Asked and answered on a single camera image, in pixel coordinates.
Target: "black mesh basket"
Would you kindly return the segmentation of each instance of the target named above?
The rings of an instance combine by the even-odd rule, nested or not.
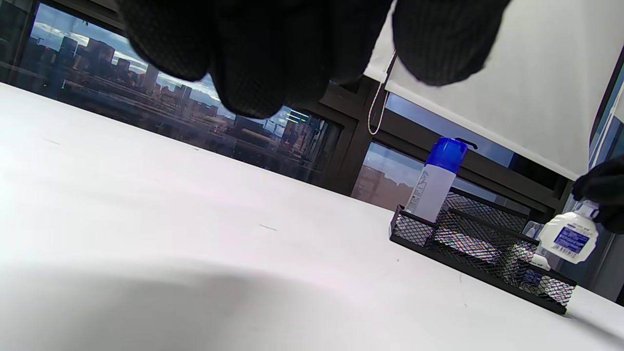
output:
[[[390,240],[558,314],[576,287],[529,263],[536,240],[457,209],[443,208],[431,223],[399,206]]]
[[[446,195],[444,205],[518,233],[522,232],[524,226],[529,221],[529,216],[526,214],[481,199],[456,188],[451,188],[448,195]]]

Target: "glass pane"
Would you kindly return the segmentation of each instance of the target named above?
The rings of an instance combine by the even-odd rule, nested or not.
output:
[[[126,38],[45,4],[16,86],[312,184],[341,128],[284,107],[265,120],[226,110],[210,76],[187,82],[147,64]]]
[[[405,206],[423,167],[421,161],[373,142],[351,197],[389,210],[395,210],[398,204]],[[530,211],[526,206],[460,178],[455,178],[453,186],[524,214]]]
[[[476,153],[501,164],[523,176],[538,182],[550,189],[556,187],[559,175],[544,166],[541,166],[526,157],[502,147],[497,143],[482,137],[458,124],[440,117],[410,101],[394,94],[390,94],[386,108],[416,122],[421,126],[434,131],[444,137],[460,137],[474,142],[479,146]]]

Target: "white bottle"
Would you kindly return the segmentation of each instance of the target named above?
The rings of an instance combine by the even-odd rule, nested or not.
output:
[[[457,171],[473,143],[442,137],[434,145],[421,176],[407,203],[406,210],[429,222],[435,222]]]
[[[540,232],[541,246],[574,264],[587,260],[598,239],[592,220],[597,214],[598,205],[585,200],[571,212],[556,215]]]

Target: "white table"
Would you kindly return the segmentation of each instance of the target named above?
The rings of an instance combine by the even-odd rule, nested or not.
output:
[[[388,240],[392,212],[0,86],[2,350],[620,350]]]

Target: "sky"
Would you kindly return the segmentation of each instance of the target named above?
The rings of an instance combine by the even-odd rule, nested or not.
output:
[[[95,39],[105,42],[115,48],[115,55],[112,63],[117,64],[117,60],[126,59],[130,61],[130,70],[136,73],[144,73],[147,70],[147,63],[139,58],[134,52],[130,43],[126,38],[116,33],[108,31],[104,28],[88,23],[70,14],[54,9],[45,4],[40,4],[35,17],[35,23],[32,27],[31,37],[39,39],[39,44],[46,45],[52,49],[59,50],[63,37],[70,37],[76,40],[78,44],[86,46],[89,39]],[[219,107],[219,114],[234,118],[235,114],[226,110],[221,104],[219,95],[215,89],[210,75],[206,75],[201,81],[188,82],[176,77],[169,76],[160,72],[158,74],[157,83],[161,86],[168,86],[173,90],[175,86],[186,85],[193,88],[191,99],[204,102],[209,105]],[[284,127],[288,120],[288,114],[291,109],[283,107],[277,114],[269,119],[266,128],[270,131],[275,130],[275,134],[281,137]],[[251,119],[256,123],[265,125],[264,120]]]

